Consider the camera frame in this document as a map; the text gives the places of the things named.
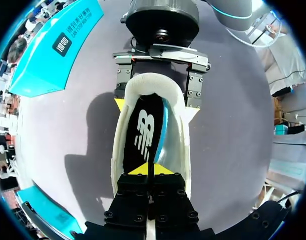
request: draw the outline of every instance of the metal frame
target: metal frame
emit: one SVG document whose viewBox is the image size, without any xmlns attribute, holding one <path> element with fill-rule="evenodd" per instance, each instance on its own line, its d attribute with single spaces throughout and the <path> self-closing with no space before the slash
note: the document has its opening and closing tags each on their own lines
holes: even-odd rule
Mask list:
<svg viewBox="0 0 306 240">
<path fill-rule="evenodd" d="M 201 108 L 203 75 L 211 68 L 207 55 L 186 47 L 154 44 L 146 53 L 134 49 L 134 51 L 114 53 L 113 58 L 119 66 L 115 98 L 124 98 L 125 87 L 133 77 L 133 66 L 136 62 L 168 61 L 188 65 L 186 90 L 184 92 L 185 103 L 186 106 L 191 108 Z"/>
</svg>

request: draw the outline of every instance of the table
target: table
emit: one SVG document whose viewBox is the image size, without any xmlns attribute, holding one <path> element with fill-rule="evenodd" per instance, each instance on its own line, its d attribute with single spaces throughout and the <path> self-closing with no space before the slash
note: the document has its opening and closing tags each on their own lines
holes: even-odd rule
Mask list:
<svg viewBox="0 0 306 240">
<path fill-rule="evenodd" d="M 119 110 L 112 53 L 130 49 L 131 38 L 120 24 L 129 1 L 100 4 L 104 16 L 85 40 L 66 89 L 21 102 L 20 151 L 27 171 L 82 229 L 85 220 L 103 224 L 113 198 L 110 165 Z M 212 68 L 204 77 L 201 111 L 190 123 L 191 201 L 200 228 L 219 232 L 246 217 L 260 193 L 273 107 L 255 50 L 232 38 L 208 4 L 198 7 L 200 32 L 191 47 L 208 54 Z M 181 85 L 186 79 L 183 65 L 143 63 L 135 71 L 162 73 Z"/>
</svg>

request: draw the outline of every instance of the teal sign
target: teal sign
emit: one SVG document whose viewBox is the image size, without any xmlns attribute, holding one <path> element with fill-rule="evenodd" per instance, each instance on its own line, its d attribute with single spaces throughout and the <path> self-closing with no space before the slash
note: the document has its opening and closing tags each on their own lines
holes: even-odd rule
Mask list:
<svg viewBox="0 0 306 240">
<path fill-rule="evenodd" d="M 65 89 L 80 48 L 102 16 L 97 0 L 78 0 L 49 19 L 25 50 L 9 91 L 35 97 Z"/>
<path fill-rule="evenodd" d="M 18 191 L 17 196 L 22 203 L 29 202 L 45 222 L 68 238 L 73 239 L 70 231 L 82 233 L 76 219 L 55 205 L 36 186 Z"/>
</svg>

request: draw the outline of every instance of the shoe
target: shoe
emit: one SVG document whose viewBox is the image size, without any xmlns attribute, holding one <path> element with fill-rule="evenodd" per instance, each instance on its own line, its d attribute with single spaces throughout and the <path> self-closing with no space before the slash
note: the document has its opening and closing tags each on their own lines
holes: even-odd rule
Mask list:
<svg viewBox="0 0 306 240">
<path fill-rule="evenodd" d="M 154 161 L 155 174 L 161 170 L 181 173 L 190 198 L 189 120 L 185 113 L 183 93 L 169 77 L 144 73 L 127 83 L 113 146 L 114 195 L 121 174 L 147 174 L 147 162 Z"/>
</svg>

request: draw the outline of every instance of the shoe insole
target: shoe insole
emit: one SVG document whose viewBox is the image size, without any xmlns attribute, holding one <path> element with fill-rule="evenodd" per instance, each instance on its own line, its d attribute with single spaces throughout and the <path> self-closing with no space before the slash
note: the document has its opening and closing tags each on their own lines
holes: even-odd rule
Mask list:
<svg viewBox="0 0 306 240">
<path fill-rule="evenodd" d="M 167 130 L 166 100 L 157 94 L 141 96 L 126 132 L 123 169 L 129 173 L 148 161 L 157 162 Z"/>
</svg>

